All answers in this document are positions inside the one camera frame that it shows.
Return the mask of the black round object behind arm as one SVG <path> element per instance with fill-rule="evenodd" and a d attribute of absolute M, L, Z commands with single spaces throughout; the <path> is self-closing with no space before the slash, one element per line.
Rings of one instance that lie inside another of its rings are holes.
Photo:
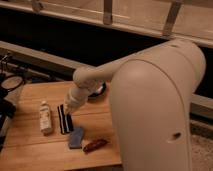
<path fill-rule="evenodd" d="M 94 93 L 92 93 L 89 98 L 95 98 L 102 95 L 106 90 L 106 83 L 104 82 Z"/>

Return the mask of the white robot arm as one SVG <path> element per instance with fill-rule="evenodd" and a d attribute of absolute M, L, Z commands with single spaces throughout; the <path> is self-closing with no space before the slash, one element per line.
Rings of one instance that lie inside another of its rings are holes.
<path fill-rule="evenodd" d="M 192 171 L 189 112 L 206 68 L 201 49 L 175 39 L 99 67 L 79 68 L 65 110 L 105 81 L 124 171 Z"/>

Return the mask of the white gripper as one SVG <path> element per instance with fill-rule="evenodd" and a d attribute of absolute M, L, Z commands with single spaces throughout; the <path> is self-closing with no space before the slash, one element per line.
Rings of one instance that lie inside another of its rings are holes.
<path fill-rule="evenodd" d="M 70 88 L 63 103 L 65 113 L 72 114 L 75 112 L 87 102 L 88 96 L 89 91 L 85 88 Z"/>

